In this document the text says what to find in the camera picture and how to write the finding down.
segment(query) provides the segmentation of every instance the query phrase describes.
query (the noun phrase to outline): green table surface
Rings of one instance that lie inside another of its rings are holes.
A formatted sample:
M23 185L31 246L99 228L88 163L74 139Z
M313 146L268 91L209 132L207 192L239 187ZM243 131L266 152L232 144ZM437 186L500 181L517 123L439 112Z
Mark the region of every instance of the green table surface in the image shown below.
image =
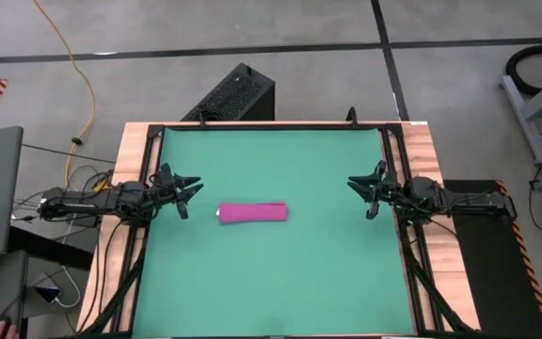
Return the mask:
M382 158L364 131L177 131L160 155L204 188L151 223L133 336L413 333L392 211L346 184ZM286 222L222 225L221 202L286 202Z

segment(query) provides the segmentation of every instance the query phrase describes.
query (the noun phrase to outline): wooden table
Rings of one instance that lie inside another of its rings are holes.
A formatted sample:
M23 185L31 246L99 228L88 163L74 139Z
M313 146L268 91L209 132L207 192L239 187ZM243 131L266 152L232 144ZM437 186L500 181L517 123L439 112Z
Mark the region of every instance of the wooden table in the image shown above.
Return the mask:
M348 121L225 121L225 122L209 122L210 124L350 124ZM362 121L360 123L388 123L386 121ZM426 122L390 122L400 123L403 128L407 157L411 168L411 174L413 176L426 176L442 183L442 176L440 174L440 168L438 166L437 154L434 149L432 137L430 135L430 129ZM138 180L139 172L141 171L141 162L143 159L143 153L145 150L148 128L151 124L164 124L164 125L189 125L198 124L198 122L128 122L125 125L122 140L120 142L119 155L117 157L117 163L114 171L113 182L120 183L130 180ZM396 138L391 139L392 153L396 162L396 168L399 170L399 180L403 182L403 173L400 171L400 154L398 152ZM149 166L149 173L155 171L155 161L157 158L157 145L152 147L152 157ZM436 217L436 221L447 226L454 232L453 222L446 217ZM99 310L100 304L103 307L112 298L119 286L120 270L122 266L123 255L127 247L127 239L129 228L126 226L120 226L115 232L114 237L110 238L112 231L118 224L118 219L115 217L104 217L102 222L102 229L100 232L99 246L100 255L99 258L94 257L94 262L91 265L91 271L89 273L89 280L84 295L83 306L81 308L81 314L79 316L78 324L82 324L85 318L88 316L88 311L91 306L91 302L95 298L95 305L93 312L88 317L85 327L90 325L97 317L97 310ZM141 238L143 237L143 230L137 234L137 241L135 243L135 251L133 253L133 260L135 260L139 249L141 248ZM430 265L434 275L434 280L437 289L440 291L443 297L449 302L451 307L456 311L464 322L475 329L479 329L478 317L474 308L474 303L471 297L470 285L468 283L468 276L463 264L463 258L459 249L459 244L452 234L446 232L437 224L429 223L424 226L425 240L427 243L427 249L430 256ZM106 267L106 280L104 286L104 292L101 296L101 286L103 278L103 266L104 266L104 249L110 241L109 252L107 256ZM96 293L96 264L95 260L100 260L100 272L98 291ZM424 317L425 326L427 329L433 329L432 314L430 311L430 303L427 294L423 287L418 283L418 289L420 291L420 297L422 300L422 312ZM135 286L129 290L123 304L121 318L120 318L120 330L127 331L129 329L130 318L133 307L133 298L135 295Z

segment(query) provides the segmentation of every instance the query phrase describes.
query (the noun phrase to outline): concrete floor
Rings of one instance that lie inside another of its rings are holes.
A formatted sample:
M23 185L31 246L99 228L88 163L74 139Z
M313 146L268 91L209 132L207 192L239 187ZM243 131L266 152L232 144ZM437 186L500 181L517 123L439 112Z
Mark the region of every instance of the concrete floor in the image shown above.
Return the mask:
M368 0L41 3L75 53L379 41ZM380 4L390 41L542 37L542 2L535 0ZM505 61L523 47L406 49L393 54L408 114L414 121L429 121L443 176L505 181L542 285L542 233L531 223L527 208L533 159L497 87ZM64 53L30 0L0 0L0 57ZM239 62L276 80L278 120L341 120L351 105L365 120L398 119L380 50L81 61L97 93L99 112L81 153L115 159L124 123L179 120ZM525 78L542 85L542 58L525 62L521 69ZM0 127L19 124L25 142L67 150L89 114L88 92L71 65L0 64L0 78L9 80L0 103ZM62 156L23 149L17 196L63 185L64 161ZM94 166L106 169L105 164ZM534 208L542 224L542 193L536 194ZM38 222L23 227L47 236L66 231L64 225ZM73 243L89 248L93 237L85 233ZM32 271L42 265L34 264ZM85 284L85 275L74 275ZM74 292L64 276L57 281L65 301L72 301ZM34 315L42 306L34 306ZM45 326L49 321L61 325ZM65 324L61 312L33 318L29 337L70 333Z

